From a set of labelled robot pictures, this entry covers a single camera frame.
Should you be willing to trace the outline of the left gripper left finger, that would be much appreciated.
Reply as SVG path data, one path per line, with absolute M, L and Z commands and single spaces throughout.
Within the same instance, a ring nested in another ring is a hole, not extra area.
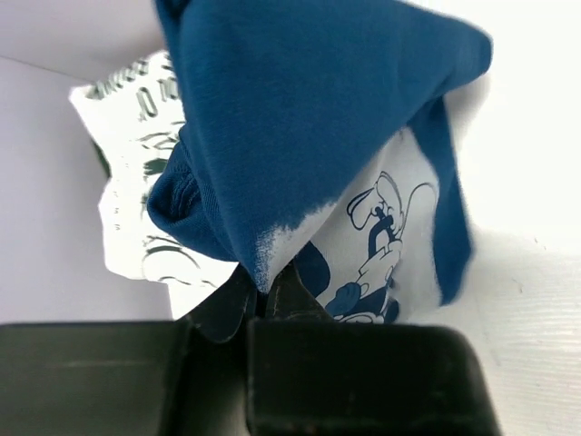
M 6 324 L 4 435 L 244 435 L 245 331 L 255 291 L 237 268 L 176 321 Z

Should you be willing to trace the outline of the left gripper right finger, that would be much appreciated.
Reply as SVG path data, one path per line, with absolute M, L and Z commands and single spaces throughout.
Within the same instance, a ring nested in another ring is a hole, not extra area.
M 247 328 L 253 435 L 497 435 L 478 357 L 440 326 L 334 321 L 293 265 Z

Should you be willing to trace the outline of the blue t-shirt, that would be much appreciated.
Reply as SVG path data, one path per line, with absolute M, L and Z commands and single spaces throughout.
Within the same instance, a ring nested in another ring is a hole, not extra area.
M 294 263 L 342 322 L 453 302 L 471 255 L 444 97 L 481 29 L 402 1 L 160 1 L 185 123 L 148 202 L 260 292 Z

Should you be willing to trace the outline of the white printed t-shirt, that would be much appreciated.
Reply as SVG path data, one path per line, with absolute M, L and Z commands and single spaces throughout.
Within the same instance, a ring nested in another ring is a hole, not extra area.
M 110 170 L 98 204 L 106 268 L 164 284 L 173 318 L 182 317 L 224 284 L 236 265 L 184 247 L 147 213 L 150 191 L 184 123 L 169 54 L 158 51 L 75 87 L 69 101 Z

